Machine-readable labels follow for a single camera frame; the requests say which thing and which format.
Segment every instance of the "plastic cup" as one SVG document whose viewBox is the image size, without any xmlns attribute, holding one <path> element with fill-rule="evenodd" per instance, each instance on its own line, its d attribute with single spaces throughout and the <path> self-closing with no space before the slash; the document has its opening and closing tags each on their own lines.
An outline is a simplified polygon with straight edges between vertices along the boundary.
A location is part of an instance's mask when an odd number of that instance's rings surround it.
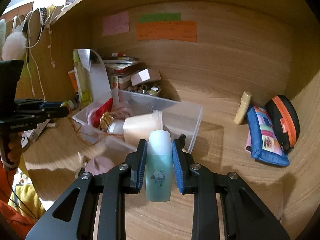
<svg viewBox="0 0 320 240">
<path fill-rule="evenodd" d="M 162 112 L 128 117 L 124 121 L 124 140 L 138 146 L 140 139 L 149 140 L 152 131 L 163 130 Z"/>
<path fill-rule="evenodd" d="M 124 121 L 114 120 L 108 127 L 108 134 L 123 134 Z"/>
</svg>

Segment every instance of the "white bottle cap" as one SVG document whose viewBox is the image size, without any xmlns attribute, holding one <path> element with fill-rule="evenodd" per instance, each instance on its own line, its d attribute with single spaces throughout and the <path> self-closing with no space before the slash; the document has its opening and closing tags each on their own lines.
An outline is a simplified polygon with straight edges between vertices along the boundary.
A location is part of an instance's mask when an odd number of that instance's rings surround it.
<svg viewBox="0 0 320 240">
<path fill-rule="evenodd" d="M 168 131 L 150 133 L 147 155 L 172 155 L 171 137 Z"/>
</svg>

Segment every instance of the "patchwork pouch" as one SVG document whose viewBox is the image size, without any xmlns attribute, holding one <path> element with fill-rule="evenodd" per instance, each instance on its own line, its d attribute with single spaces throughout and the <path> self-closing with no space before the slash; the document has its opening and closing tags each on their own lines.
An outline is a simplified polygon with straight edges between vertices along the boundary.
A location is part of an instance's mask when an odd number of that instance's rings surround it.
<svg viewBox="0 0 320 240">
<path fill-rule="evenodd" d="M 246 150 L 251 152 L 251 157 L 270 164 L 288 166 L 289 159 L 277 141 L 272 121 L 266 110 L 249 106 L 247 120 L 251 143 L 248 140 Z"/>
</svg>

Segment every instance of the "stack of books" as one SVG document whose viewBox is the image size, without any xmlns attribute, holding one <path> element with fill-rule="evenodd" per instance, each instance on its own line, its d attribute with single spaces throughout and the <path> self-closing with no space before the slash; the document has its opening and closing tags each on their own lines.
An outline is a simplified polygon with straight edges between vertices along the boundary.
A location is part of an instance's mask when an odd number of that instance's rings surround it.
<svg viewBox="0 0 320 240">
<path fill-rule="evenodd" d="M 125 90 L 132 86 L 131 76 L 140 70 L 140 63 L 136 57 L 109 57 L 103 60 L 107 69 L 110 87 Z"/>
</svg>

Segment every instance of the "pink sticky note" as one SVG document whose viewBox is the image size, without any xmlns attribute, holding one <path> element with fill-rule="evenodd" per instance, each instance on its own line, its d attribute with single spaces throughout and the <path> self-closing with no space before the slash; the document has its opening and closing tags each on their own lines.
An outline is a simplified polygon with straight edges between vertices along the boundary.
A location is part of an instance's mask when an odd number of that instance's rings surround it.
<svg viewBox="0 0 320 240">
<path fill-rule="evenodd" d="M 117 13 L 103 18 L 102 36 L 129 32 L 129 12 Z"/>
</svg>

